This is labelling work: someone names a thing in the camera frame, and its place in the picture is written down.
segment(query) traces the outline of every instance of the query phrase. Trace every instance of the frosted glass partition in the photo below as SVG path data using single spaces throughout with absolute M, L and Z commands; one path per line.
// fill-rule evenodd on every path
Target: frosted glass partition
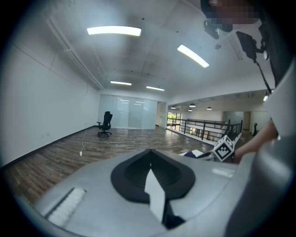
M 106 111 L 113 114 L 112 128 L 154 129 L 157 101 L 102 94 L 99 103 L 99 122 L 103 122 Z
M 155 127 L 156 115 L 157 115 L 157 101 L 144 100 L 143 114 L 142 114 L 142 128 L 150 129 Z

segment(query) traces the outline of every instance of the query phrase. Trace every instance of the black seat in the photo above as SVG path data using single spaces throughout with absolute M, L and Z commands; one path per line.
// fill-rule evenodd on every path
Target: black seat
M 98 128 L 103 130 L 101 132 L 98 132 L 98 136 L 101 136 L 101 134 L 106 134 L 107 136 L 109 136 L 108 133 L 110 132 L 106 132 L 106 130 L 109 130 L 111 128 L 110 122 L 111 122 L 112 116 L 113 114 L 110 114 L 110 111 L 106 111 L 104 115 L 103 125 L 101 125 L 101 122 L 97 122 L 99 124 Z

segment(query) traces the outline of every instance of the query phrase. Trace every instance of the cable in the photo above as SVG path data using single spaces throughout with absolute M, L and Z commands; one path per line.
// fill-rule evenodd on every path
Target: cable
M 265 83 L 265 85 L 266 85 L 266 87 L 267 87 L 268 93 L 271 94 L 270 87 L 269 87 L 269 85 L 268 85 L 268 83 L 267 83 L 267 81 L 266 81 L 266 79 L 265 79 L 265 77 L 264 77 L 264 74 L 263 74 L 263 72 L 262 72 L 262 69 L 261 69 L 261 67 L 260 67 L 260 64 L 259 64 L 258 62 L 256 62 L 256 64 L 258 65 L 258 67 L 259 67 L 259 69 L 260 69 L 260 72 L 261 72 L 261 75 L 262 75 L 262 77 L 263 77 L 263 81 L 264 81 L 264 83 Z
M 82 155 L 82 150 L 84 149 L 84 145 L 83 145 L 83 141 L 84 141 L 84 139 L 85 139 L 85 135 L 86 135 L 86 132 L 87 132 L 87 128 L 85 129 L 85 133 L 84 133 L 84 137 L 83 137 L 83 139 L 82 139 L 82 149 L 81 149 L 81 151 L 80 151 L 80 154 Z

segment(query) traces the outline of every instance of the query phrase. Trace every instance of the staircase railing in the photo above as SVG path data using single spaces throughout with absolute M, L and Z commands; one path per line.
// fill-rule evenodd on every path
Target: staircase railing
M 168 118 L 167 128 L 199 137 L 202 140 L 218 141 L 220 138 L 227 135 L 234 141 L 242 131 L 242 121 L 239 124 L 231 124 L 230 120 L 228 122 L 221 122 Z

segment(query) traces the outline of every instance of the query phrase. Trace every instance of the white ceiling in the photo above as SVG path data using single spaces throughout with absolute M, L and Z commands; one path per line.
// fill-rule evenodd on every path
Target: white ceiling
M 193 103 L 196 105 L 192 108 L 193 111 L 206 111 L 208 107 L 213 111 L 265 111 L 263 107 L 265 93 L 266 90 L 260 90 L 192 100 L 176 105 L 176 110 L 186 112 Z
M 259 73 L 242 51 L 235 31 L 215 40 L 203 29 L 198 0 L 72 0 L 59 1 L 43 12 L 62 34 L 95 79 L 106 89 L 124 89 L 110 81 L 131 82 L 132 89 L 160 87 L 167 95 L 192 93 L 200 86 Z M 258 26 L 240 26 L 260 42 Z M 142 28 L 140 37 L 88 35 L 96 26 L 128 25 Z M 219 43 L 221 48 L 215 50 Z M 210 66 L 177 51 L 184 44 Z M 259 57 L 264 71 L 269 63 Z

